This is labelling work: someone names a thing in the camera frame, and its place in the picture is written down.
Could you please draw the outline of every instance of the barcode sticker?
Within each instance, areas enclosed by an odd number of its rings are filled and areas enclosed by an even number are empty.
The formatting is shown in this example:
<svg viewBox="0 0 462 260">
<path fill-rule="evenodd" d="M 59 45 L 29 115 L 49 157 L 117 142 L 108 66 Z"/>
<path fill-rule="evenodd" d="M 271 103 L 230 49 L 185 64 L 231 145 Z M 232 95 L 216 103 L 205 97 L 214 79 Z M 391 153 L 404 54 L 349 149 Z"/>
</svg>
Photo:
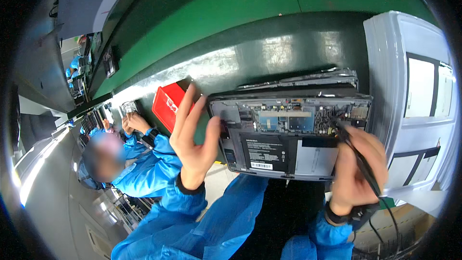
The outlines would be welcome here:
<svg viewBox="0 0 462 260">
<path fill-rule="evenodd" d="M 257 169 L 266 169 L 266 170 L 272 170 L 273 169 L 273 164 L 263 164 L 263 163 L 257 163 L 257 162 L 250 162 L 250 165 L 252 168 L 257 168 Z"/>
</svg>

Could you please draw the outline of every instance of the plastic container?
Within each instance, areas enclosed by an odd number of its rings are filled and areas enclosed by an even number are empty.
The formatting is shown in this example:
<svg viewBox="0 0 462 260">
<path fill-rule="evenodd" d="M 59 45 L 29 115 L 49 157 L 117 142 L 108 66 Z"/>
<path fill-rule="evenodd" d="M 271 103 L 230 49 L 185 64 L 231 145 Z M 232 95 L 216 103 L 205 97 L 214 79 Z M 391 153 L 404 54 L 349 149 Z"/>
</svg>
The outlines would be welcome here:
<svg viewBox="0 0 462 260">
<path fill-rule="evenodd" d="M 153 113 L 169 132 L 172 132 L 175 126 L 176 112 L 184 94 L 184 90 L 177 83 L 174 83 L 165 87 L 159 87 L 154 96 Z"/>
</svg>

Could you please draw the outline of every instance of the laptop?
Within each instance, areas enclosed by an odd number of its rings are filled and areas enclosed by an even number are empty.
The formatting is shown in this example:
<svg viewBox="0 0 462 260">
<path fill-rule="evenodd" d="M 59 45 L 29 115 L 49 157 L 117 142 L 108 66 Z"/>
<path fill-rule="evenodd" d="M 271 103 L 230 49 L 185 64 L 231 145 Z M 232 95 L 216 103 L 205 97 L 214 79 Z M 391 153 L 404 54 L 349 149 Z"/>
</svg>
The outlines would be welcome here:
<svg viewBox="0 0 462 260">
<path fill-rule="evenodd" d="M 352 73 L 247 85 L 210 95 L 220 116 L 220 149 L 233 172 L 303 181 L 331 181 L 338 137 L 332 120 L 367 130 L 372 97 L 358 93 Z"/>
</svg>

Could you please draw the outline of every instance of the worker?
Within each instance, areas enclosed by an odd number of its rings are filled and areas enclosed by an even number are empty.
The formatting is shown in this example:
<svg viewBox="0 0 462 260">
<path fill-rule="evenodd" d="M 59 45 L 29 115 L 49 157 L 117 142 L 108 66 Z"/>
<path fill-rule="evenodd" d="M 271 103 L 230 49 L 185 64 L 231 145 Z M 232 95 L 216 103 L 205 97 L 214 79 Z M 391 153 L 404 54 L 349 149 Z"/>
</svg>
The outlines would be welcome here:
<svg viewBox="0 0 462 260">
<path fill-rule="evenodd" d="M 239 175 L 231 182 L 223 196 L 216 200 L 197 222 L 207 206 L 205 201 L 205 174 L 217 156 L 220 121 L 209 120 L 203 145 L 195 145 L 193 135 L 205 98 L 196 102 L 191 111 L 194 87 L 190 86 L 176 114 L 176 123 L 170 143 L 182 161 L 180 174 L 169 181 L 166 195 L 138 227 L 112 250 L 113 260 L 125 259 L 240 259 L 239 249 L 243 244 L 252 246 L 261 255 L 257 259 L 273 259 L 265 252 L 271 247 L 265 235 L 249 237 L 258 222 L 265 222 L 276 230 L 281 228 L 274 217 L 257 217 L 262 209 L 268 178 Z M 382 144 L 373 136 L 355 128 L 348 128 L 351 142 L 369 162 L 383 188 L 387 180 L 385 152 Z M 329 208 L 338 216 L 348 215 L 353 206 L 377 203 L 378 199 L 368 183 L 359 177 L 356 158 L 351 148 L 340 144 L 336 160 L 336 177 L 332 186 L 329 204 L 317 212 L 309 228 L 283 243 L 280 259 L 351 259 L 353 244 L 348 242 L 351 225 L 335 223 L 326 217 Z M 292 210 L 291 214 L 301 213 Z M 281 220 L 285 215 L 274 209 L 272 215 Z"/>
<path fill-rule="evenodd" d="M 171 179 L 180 172 L 181 162 L 170 146 L 169 138 L 154 130 L 137 113 L 122 119 L 127 138 L 124 143 L 111 133 L 100 132 L 91 138 L 83 153 L 89 176 L 101 183 L 111 183 L 123 193 L 137 198 L 160 197 Z M 134 136 L 155 135 L 153 149 Z"/>
<path fill-rule="evenodd" d="M 108 132 L 108 133 L 114 133 L 114 127 L 112 124 L 109 123 L 109 121 L 105 118 L 103 119 L 103 128 L 100 129 L 98 127 L 95 127 L 93 130 L 91 130 L 89 133 L 86 133 L 84 130 L 84 127 L 80 128 L 80 135 L 78 136 L 78 143 L 82 148 L 85 148 L 86 145 L 88 144 L 88 141 L 96 134 L 99 134 L 101 132 Z"/>
</svg>

